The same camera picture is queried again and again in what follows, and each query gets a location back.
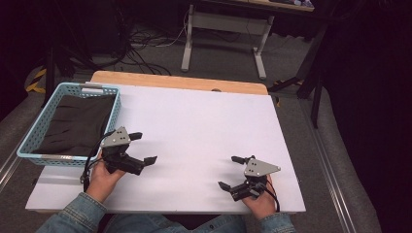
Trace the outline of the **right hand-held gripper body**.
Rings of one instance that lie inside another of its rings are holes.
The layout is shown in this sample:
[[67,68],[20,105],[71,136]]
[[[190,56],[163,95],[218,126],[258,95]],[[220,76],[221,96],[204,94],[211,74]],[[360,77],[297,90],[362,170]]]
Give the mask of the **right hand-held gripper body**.
[[234,201],[253,197],[257,199],[266,190],[266,176],[272,173],[279,172],[281,168],[258,159],[251,159],[248,164],[245,164],[244,176],[246,180],[232,187],[230,194]]

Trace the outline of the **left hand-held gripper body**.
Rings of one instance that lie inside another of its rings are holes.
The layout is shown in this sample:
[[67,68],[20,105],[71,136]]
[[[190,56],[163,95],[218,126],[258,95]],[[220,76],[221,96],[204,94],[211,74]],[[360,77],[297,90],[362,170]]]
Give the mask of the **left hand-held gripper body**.
[[129,156],[126,152],[130,143],[124,126],[114,131],[101,143],[102,159],[110,173],[122,170],[139,176],[145,167],[144,161]]

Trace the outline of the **dark cloth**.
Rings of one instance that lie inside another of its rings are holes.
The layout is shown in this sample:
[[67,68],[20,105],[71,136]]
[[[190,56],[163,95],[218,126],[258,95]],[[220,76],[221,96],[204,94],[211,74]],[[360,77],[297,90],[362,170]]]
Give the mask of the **dark cloth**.
[[34,153],[87,156],[103,136],[114,102],[114,95],[63,96]]

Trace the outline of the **light blue plastic basket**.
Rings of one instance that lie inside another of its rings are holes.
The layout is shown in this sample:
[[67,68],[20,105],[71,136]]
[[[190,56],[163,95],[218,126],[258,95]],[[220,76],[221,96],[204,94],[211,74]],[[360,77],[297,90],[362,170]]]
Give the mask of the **light blue plastic basket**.
[[110,96],[114,98],[114,103],[110,107],[111,111],[109,116],[103,124],[103,132],[107,133],[114,130],[121,107],[120,89],[117,86],[92,83],[60,83],[28,130],[28,133],[17,149],[17,155],[22,158],[27,158],[36,165],[84,166],[87,155],[82,156],[74,154],[73,152],[70,154],[35,153],[34,150],[37,150],[43,143],[47,131],[50,129],[52,117],[63,97],[79,97],[85,99],[96,96]]

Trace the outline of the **person's right hand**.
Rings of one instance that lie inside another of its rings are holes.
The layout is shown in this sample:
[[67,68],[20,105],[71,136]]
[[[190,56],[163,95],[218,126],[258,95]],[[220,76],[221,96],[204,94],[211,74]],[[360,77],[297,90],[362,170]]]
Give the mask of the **person's right hand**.
[[266,191],[264,191],[260,197],[257,199],[247,197],[242,200],[242,202],[251,210],[254,217],[258,220],[274,215],[277,212],[277,204],[273,198],[274,189],[272,187],[272,179],[269,175],[266,176],[266,179]]

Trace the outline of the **person's left hand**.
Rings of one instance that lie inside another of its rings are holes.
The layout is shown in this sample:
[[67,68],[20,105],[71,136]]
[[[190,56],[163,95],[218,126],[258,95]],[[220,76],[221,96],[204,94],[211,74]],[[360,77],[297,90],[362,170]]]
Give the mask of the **person's left hand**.
[[98,161],[93,169],[86,194],[94,200],[104,203],[116,187],[117,182],[125,175],[124,171],[110,173],[104,161]]

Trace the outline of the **white board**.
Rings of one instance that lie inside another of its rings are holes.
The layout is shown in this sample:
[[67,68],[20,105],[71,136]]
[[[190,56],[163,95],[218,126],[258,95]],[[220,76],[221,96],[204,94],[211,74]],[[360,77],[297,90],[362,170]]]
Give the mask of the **white board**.
[[305,209],[288,148],[269,95],[179,88],[118,85],[120,113],[115,129],[104,133],[78,166],[45,166],[26,207],[59,211],[84,189],[81,176],[88,162],[102,160],[101,143],[124,126],[141,132],[126,150],[144,161],[156,156],[139,176],[125,173],[105,201],[111,213],[235,214],[248,210],[218,182],[231,186],[245,180],[245,164],[231,156],[277,165],[269,176],[286,213]]

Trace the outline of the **person's legs in jeans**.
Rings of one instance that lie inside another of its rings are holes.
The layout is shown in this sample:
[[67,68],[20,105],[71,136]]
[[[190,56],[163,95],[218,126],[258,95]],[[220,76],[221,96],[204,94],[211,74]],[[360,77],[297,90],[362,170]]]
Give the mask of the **person's legs in jeans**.
[[98,233],[260,233],[251,216],[106,215]]

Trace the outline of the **wooden table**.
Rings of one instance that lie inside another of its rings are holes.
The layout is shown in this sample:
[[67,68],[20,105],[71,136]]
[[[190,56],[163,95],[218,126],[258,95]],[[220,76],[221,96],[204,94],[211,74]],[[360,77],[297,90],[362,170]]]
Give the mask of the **wooden table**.
[[139,86],[167,87],[194,90],[216,90],[220,92],[267,95],[262,83],[242,83],[188,77],[97,71],[90,80],[92,83],[127,84]]

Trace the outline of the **yellow and black tape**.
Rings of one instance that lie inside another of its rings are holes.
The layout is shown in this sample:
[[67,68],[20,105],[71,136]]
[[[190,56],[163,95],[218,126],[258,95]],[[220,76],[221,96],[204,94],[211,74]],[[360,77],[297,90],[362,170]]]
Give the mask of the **yellow and black tape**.
[[47,74],[47,69],[45,67],[42,67],[39,71],[36,72],[34,75],[34,78],[28,85],[28,87],[25,89],[27,92],[37,92],[37,93],[46,93],[46,89],[44,87],[39,87],[38,84],[45,75]]

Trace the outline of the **dark metal stand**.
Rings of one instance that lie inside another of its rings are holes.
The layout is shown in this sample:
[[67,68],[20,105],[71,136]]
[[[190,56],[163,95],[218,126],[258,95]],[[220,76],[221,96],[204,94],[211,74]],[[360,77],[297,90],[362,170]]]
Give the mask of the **dark metal stand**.
[[316,60],[319,58],[318,51],[327,29],[328,25],[323,23],[294,77],[284,82],[274,83],[271,87],[267,88],[269,92],[277,92],[302,81],[302,85],[296,92],[296,95],[299,99],[308,99],[310,94],[314,93],[310,112],[310,120],[314,128],[318,128],[318,113],[323,89],[322,79],[319,75],[316,75]]

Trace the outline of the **desk with white legs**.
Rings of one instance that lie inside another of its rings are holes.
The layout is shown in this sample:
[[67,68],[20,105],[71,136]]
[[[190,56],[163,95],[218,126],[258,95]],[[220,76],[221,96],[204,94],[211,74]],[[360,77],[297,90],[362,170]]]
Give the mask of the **desk with white legs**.
[[252,47],[252,53],[257,66],[258,77],[261,80],[266,79],[264,64],[261,53],[264,49],[269,31],[273,25],[275,16],[269,16],[263,19],[251,17],[234,17],[224,16],[220,14],[198,12],[193,4],[189,5],[188,21],[184,29],[187,33],[186,45],[183,54],[181,70],[187,72],[189,70],[191,49],[192,49],[192,29],[209,29],[225,32],[234,32],[240,34],[248,34],[250,36],[260,36],[259,43]]

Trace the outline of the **metal floor rail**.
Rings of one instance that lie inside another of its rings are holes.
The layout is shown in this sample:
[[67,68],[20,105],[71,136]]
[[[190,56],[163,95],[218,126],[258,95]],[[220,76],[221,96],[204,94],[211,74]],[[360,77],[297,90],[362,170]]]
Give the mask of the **metal floor rail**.
[[301,111],[303,112],[306,124],[309,127],[310,134],[315,142],[318,157],[320,159],[321,169],[326,180],[328,192],[330,194],[334,209],[339,218],[343,233],[357,233],[357,229],[349,213],[342,190],[337,182],[333,168],[328,159],[326,147],[321,137],[321,134],[319,130],[313,126],[311,120],[312,105],[310,104],[309,100],[299,99],[298,102]]

